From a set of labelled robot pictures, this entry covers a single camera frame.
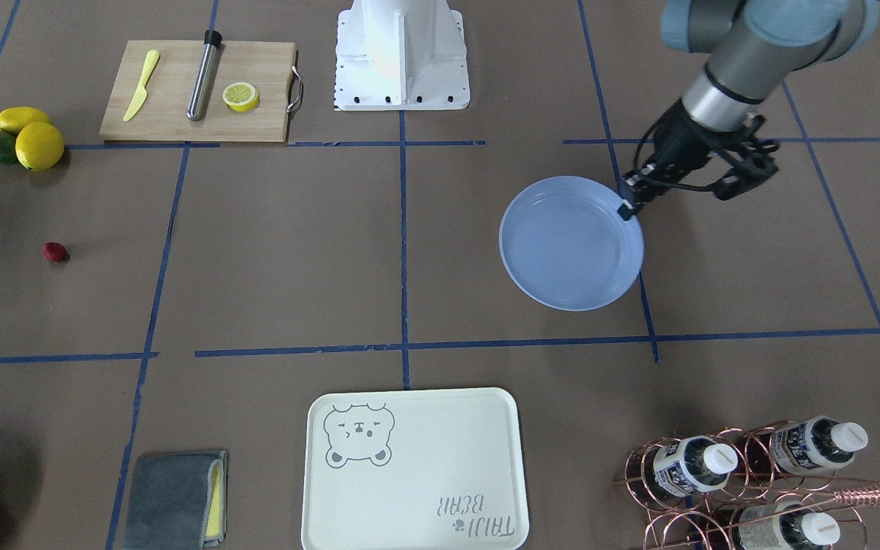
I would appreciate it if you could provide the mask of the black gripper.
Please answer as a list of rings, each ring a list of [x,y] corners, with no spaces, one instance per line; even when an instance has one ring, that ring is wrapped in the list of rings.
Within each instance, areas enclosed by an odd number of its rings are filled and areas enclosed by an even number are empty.
[[[681,100],[675,101],[639,140],[632,169],[617,185],[622,199],[618,215],[628,222],[670,190],[712,193],[720,201],[729,201],[761,186],[778,172],[773,154],[780,147],[776,140],[755,135],[764,123],[765,116],[754,115],[737,130],[712,130],[694,121]],[[713,157],[729,166],[722,177],[704,186],[684,183],[685,177]]]

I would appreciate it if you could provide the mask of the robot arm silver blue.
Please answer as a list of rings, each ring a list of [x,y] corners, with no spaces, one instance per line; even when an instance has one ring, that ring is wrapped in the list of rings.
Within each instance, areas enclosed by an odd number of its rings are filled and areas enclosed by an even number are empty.
[[[670,1],[660,21],[667,47],[705,53],[701,73],[657,119],[618,184],[630,220],[670,190],[729,201],[778,172],[779,145],[761,139],[762,102],[789,73],[842,58],[874,34],[878,1]]]

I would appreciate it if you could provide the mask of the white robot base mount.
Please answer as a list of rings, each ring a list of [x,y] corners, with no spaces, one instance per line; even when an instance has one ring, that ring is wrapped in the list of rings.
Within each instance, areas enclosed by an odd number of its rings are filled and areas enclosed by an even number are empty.
[[[336,111],[471,104],[464,18],[446,1],[354,1],[338,13],[336,30]]]

